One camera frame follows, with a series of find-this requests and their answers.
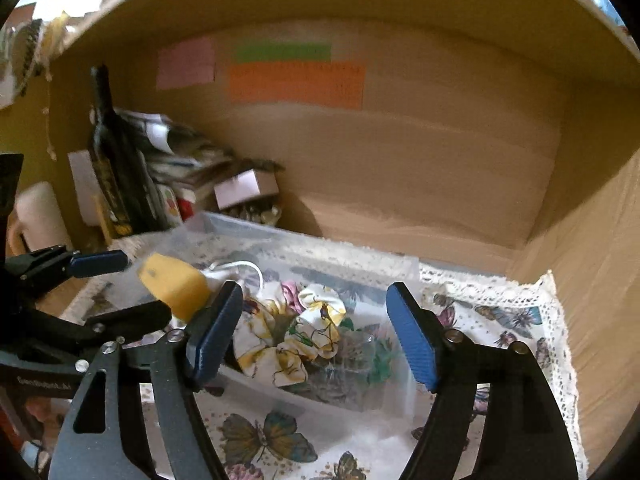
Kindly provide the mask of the yellow sponge piece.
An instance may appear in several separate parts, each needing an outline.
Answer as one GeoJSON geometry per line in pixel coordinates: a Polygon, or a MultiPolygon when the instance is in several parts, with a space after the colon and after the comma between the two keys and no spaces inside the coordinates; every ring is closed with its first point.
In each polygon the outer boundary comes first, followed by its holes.
{"type": "Polygon", "coordinates": [[[138,278],[157,300],[171,310],[177,320],[189,323],[210,297],[205,275],[180,259],[158,252],[142,263],[138,278]]]}

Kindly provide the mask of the floral yellow white scrunchie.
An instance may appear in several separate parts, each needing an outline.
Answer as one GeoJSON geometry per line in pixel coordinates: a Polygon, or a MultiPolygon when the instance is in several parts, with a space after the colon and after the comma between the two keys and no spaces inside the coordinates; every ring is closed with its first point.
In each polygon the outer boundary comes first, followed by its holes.
{"type": "Polygon", "coordinates": [[[244,300],[232,348],[244,375],[277,388],[306,382],[305,364],[332,358],[347,314],[338,293],[321,284],[268,282],[244,300]]]}

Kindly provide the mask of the grey glitter scrunchie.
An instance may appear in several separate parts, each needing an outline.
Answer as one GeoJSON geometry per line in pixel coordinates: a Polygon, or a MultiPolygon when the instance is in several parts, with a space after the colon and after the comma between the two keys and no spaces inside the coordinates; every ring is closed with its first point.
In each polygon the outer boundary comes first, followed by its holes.
{"type": "Polygon", "coordinates": [[[362,330],[342,330],[337,352],[305,364],[306,382],[297,393],[306,398],[361,412],[370,388],[375,358],[375,336],[362,330]]]}

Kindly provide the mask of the cream cylindrical case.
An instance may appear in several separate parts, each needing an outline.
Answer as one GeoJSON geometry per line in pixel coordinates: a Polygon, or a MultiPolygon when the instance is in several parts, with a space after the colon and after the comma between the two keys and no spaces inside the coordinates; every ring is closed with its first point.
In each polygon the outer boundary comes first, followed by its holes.
{"type": "Polygon", "coordinates": [[[58,200],[49,182],[26,188],[15,200],[16,220],[9,229],[9,245],[14,254],[35,252],[52,246],[73,249],[58,200]]]}

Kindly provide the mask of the white handwritten note paper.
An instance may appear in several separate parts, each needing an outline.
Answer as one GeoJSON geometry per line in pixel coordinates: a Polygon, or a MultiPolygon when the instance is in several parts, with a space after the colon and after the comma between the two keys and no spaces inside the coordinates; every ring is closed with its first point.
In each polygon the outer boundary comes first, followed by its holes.
{"type": "Polygon", "coordinates": [[[75,193],[81,219],[87,226],[99,226],[100,218],[94,198],[101,194],[98,179],[87,150],[67,155],[74,181],[75,193]]]}

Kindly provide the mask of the butterfly print lace cloth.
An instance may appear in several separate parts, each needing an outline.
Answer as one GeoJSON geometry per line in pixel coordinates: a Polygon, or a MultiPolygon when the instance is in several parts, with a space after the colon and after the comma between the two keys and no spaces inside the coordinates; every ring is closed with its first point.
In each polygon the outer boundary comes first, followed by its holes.
{"type": "MultiPolygon", "coordinates": [[[[114,247],[136,262],[136,252],[166,233],[150,233],[114,241],[114,247]]],[[[575,453],[579,478],[588,474],[577,411],[577,379],[567,344],[564,311],[555,295],[554,279],[544,275],[521,285],[501,276],[447,270],[419,261],[419,284],[412,292],[448,328],[460,330],[477,344],[504,349],[519,341],[530,349],[554,394],[575,453]]],[[[421,426],[434,396],[416,382],[416,404],[408,418],[381,411],[356,412],[309,401],[286,400],[281,390],[270,393],[235,379],[224,367],[219,374],[221,396],[201,393],[196,400],[215,448],[224,446],[222,424],[242,417],[262,422],[269,412],[293,416],[314,446],[317,458],[297,463],[261,448],[246,465],[232,470],[235,479],[391,479],[400,474],[418,443],[421,426]]]]}

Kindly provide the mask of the dark wine bottle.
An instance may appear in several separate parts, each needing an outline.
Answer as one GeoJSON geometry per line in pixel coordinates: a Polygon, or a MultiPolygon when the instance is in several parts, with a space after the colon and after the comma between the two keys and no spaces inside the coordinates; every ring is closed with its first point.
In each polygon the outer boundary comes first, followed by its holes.
{"type": "Polygon", "coordinates": [[[156,222],[146,196],[134,129],[114,109],[108,68],[93,66],[91,77],[94,127],[89,153],[114,230],[120,236],[153,231],[156,222]]]}

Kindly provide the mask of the stack of magazines and papers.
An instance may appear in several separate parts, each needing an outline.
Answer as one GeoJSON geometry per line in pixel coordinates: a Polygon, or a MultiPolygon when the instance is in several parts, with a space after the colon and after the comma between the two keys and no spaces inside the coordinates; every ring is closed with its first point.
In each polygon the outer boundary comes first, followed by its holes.
{"type": "Polygon", "coordinates": [[[217,208],[214,187],[235,161],[230,148],[218,148],[206,136],[162,114],[121,108],[116,113],[134,129],[163,226],[180,226],[200,211],[217,208]]]}

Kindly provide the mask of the clear plastic storage bin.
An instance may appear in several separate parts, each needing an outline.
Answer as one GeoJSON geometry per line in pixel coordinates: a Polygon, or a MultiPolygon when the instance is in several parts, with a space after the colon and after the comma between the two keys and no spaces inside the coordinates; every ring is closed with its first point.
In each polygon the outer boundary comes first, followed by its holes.
{"type": "Polygon", "coordinates": [[[232,339],[235,379],[270,393],[408,418],[416,382],[386,313],[386,290],[419,284],[417,258],[378,252],[219,214],[198,214],[138,249],[107,287],[114,309],[143,304],[152,255],[200,270],[210,289],[235,280],[245,313],[232,339]]]}

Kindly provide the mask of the small pink white box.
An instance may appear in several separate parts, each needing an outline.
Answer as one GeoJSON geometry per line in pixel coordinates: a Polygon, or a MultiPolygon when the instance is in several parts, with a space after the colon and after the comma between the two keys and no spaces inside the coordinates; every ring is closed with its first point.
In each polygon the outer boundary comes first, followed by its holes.
{"type": "Polygon", "coordinates": [[[269,171],[250,169],[214,187],[216,203],[220,210],[239,204],[278,195],[280,192],[276,176],[269,171]]]}

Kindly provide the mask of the pink sticky note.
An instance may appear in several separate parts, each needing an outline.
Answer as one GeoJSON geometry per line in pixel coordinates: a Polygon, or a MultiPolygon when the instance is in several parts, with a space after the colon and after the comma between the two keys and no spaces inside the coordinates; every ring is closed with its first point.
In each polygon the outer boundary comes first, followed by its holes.
{"type": "Polygon", "coordinates": [[[209,37],[184,40],[158,50],[157,90],[188,88],[214,80],[215,50],[209,37]]]}

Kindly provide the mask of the orange sticky note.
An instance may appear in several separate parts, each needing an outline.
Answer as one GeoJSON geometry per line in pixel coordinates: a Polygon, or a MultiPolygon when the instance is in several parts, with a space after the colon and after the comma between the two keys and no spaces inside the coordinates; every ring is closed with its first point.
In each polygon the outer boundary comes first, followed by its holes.
{"type": "Polygon", "coordinates": [[[233,103],[291,102],[360,110],[366,68],[353,62],[277,61],[233,65],[233,103]]]}

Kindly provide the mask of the green sticky note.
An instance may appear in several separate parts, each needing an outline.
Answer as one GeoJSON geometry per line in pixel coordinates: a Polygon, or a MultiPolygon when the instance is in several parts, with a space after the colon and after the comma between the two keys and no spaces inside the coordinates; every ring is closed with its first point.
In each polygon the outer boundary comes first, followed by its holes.
{"type": "Polygon", "coordinates": [[[279,61],[320,61],[332,58],[329,42],[254,41],[240,44],[234,51],[238,64],[279,61]]]}

